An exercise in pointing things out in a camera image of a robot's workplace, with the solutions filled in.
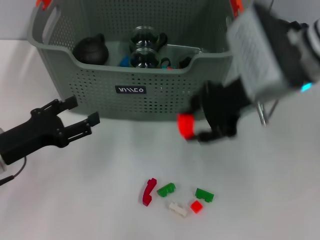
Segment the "toy building block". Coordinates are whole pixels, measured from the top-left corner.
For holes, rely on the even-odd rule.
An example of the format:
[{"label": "toy building block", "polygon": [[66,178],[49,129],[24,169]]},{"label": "toy building block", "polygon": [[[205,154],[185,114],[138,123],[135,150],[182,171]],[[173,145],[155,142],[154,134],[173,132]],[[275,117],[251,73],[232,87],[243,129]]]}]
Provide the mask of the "toy building block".
[{"label": "toy building block", "polygon": [[171,182],[168,185],[165,185],[164,187],[160,188],[158,191],[159,196],[166,197],[168,194],[173,193],[176,189],[176,186]]},{"label": "toy building block", "polygon": [[207,203],[212,202],[212,200],[214,199],[214,195],[212,193],[200,188],[196,189],[195,196],[197,199],[204,199]]},{"label": "toy building block", "polygon": [[198,212],[200,212],[204,207],[202,206],[202,204],[197,200],[194,203],[191,204],[190,208],[192,209],[192,211],[194,211],[196,214]]},{"label": "toy building block", "polygon": [[143,197],[142,197],[143,205],[148,207],[148,205],[152,201],[152,197],[150,196],[150,193],[155,188],[156,184],[157,184],[157,180],[156,179],[152,178],[152,179],[148,180],[147,186],[146,186],[146,188],[144,190]]},{"label": "toy building block", "polygon": [[185,218],[188,214],[186,209],[184,209],[183,207],[180,207],[175,202],[170,203],[169,209],[183,218]]}]

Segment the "dark red block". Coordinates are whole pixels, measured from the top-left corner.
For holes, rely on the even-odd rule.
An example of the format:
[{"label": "dark red block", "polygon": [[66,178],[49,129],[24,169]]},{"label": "dark red block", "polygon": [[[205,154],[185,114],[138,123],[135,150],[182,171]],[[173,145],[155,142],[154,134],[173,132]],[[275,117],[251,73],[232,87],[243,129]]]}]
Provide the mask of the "dark red block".
[{"label": "dark red block", "polygon": [[143,193],[143,198],[142,198],[143,205],[148,207],[148,205],[152,201],[152,197],[150,196],[150,193],[155,188],[156,185],[157,185],[156,179],[152,178],[152,179],[148,180],[147,186],[146,186],[144,193]]}]

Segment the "red block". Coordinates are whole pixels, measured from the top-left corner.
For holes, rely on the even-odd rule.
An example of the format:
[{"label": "red block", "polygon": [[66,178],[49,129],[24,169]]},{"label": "red block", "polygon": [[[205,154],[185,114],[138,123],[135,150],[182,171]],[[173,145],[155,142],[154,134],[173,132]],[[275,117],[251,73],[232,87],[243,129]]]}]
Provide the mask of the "red block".
[{"label": "red block", "polygon": [[148,207],[148,205],[152,201],[152,197],[150,196],[150,193],[155,188],[156,185],[157,185],[156,179],[152,178],[152,179],[148,180],[147,186],[146,186],[144,193],[143,193],[143,198],[142,198],[143,205]]},{"label": "red block", "polygon": [[185,139],[190,139],[195,136],[195,118],[191,114],[178,114],[177,124],[180,134]]},{"label": "red block", "polygon": [[204,207],[202,204],[197,200],[194,203],[191,204],[190,208],[197,214],[200,212]]}]

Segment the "basket label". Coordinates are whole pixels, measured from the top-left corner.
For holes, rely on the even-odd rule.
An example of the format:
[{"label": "basket label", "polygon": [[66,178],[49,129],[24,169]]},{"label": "basket label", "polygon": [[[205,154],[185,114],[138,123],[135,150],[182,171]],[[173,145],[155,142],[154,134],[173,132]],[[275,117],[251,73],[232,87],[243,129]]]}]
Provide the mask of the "basket label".
[{"label": "basket label", "polygon": [[145,86],[115,86],[117,94],[147,94]]}]

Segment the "orange clip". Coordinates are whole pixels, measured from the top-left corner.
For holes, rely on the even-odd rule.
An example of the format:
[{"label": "orange clip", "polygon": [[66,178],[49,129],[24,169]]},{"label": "orange clip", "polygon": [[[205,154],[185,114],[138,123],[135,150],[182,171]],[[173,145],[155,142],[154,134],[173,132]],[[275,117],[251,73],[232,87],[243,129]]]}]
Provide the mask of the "orange clip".
[{"label": "orange clip", "polygon": [[231,0],[231,6],[235,17],[238,17],[238,12],[243,13],[245,10],[242,0]]},{"label": "orange clip", "polygon": [[43,2],[42,9],[46,10],[47,7],[49,7],[51,0],[36,0],[35,6],[39,7],[40,3]]}]

